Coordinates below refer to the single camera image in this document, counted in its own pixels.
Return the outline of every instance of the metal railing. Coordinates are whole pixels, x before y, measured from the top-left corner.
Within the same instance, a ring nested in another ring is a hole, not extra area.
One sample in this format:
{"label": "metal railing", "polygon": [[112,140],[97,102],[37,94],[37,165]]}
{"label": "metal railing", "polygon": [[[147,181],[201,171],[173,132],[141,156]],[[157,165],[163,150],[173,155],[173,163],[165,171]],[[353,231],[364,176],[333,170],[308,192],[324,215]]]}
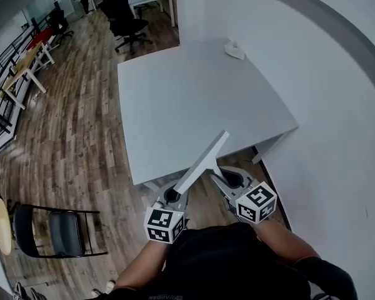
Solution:
{"label": "metal railing", "polygon": [[[3,85],[6,80],[13,75],[10,68],[15,66],[34,37],[49,26],[49,14],[39,23],[36,23],[33,19],[33,26],[20,34],[0,55],[0,135],[4,132],[10,133],[8,127],[12,127],[10,120],[11,114],[13,113],[13,109],[15,107],[14,101],[3,91]],[[10,92],[17,97],[22,86],[28,80],[29,78],[23,76],[21,80],[22,82],[14,84],[10,88]]]}

